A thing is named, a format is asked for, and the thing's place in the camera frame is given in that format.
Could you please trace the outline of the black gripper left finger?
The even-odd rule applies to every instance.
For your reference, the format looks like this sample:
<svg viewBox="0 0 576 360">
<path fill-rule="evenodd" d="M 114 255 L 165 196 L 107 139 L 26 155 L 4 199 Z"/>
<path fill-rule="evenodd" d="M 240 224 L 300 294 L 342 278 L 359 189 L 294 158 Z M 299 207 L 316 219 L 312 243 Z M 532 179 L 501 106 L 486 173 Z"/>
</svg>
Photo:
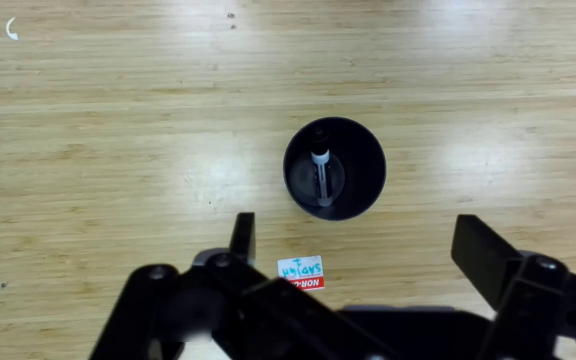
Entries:
<svg viewBox="0 0 576 360">
<path fill-rule="evenodd" d="M 90 360 L 179 360 L 208 334 L 232 360 L 397 360 L 367 330 L 252 264 L 254 214 L 237 216 L 228 249 L 203 251 L 187 273 L 134 271 Z"/>
</svg>

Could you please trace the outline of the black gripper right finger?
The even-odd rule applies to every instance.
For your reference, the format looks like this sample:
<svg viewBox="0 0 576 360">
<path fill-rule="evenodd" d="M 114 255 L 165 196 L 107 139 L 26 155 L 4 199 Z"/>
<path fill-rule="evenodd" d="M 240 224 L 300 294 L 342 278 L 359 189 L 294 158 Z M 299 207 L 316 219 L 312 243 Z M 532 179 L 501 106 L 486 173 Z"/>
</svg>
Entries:
<svg viewBox="0 0 576 360">
<path fill-rule="evenodd" d="M 557 360 L 576 342 L 576 274 L 558 258 L 518 251 L 474 214 L 455 227 L 452 260 L 497 313 L 481 360 Z"/>
</svg>

